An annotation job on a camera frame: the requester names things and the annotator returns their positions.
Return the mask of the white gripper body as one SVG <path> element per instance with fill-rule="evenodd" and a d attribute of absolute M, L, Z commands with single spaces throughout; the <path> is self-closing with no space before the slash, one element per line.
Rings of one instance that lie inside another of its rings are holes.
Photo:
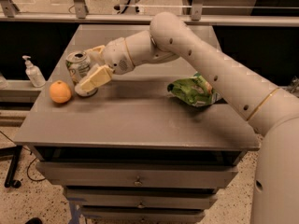
<path fill-rule="evenodd" d="M 123 37 L 110 41 L 105 46 L 102 57 L 116 75 L 123 75 L 135 69 Z"/>

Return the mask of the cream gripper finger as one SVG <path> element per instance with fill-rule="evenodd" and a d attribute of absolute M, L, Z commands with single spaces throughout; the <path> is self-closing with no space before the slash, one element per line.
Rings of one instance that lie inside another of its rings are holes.
<path fill-rule="evenodd" d="M 95 64 L 87 75 L 75 86 L 77 93 L 87 93 L 107 84 L 113 75 L 108 65 Z"/>
<path fill-rule="evenodd" d="M 105 45 L 100 45 L 91 49 L 86 49 L 85 52 L 90 57 L 92 64 L 102 65 L 105 63 L 105 60 L 102 57 L 102 52 L 105 48 Z"/>

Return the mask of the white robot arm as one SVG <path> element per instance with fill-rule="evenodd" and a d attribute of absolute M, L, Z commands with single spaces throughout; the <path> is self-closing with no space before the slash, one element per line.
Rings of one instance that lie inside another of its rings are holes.
<path fill-rule="evenodd" d="M 185 59 L 259 134 L 250 224 L 297 224 L 299 98 L 200 39 L 176 15 L 155 15 L 148 31 L 88 50 L 95 66 L 77 88 L 91 91 L 143 63 Z"/>

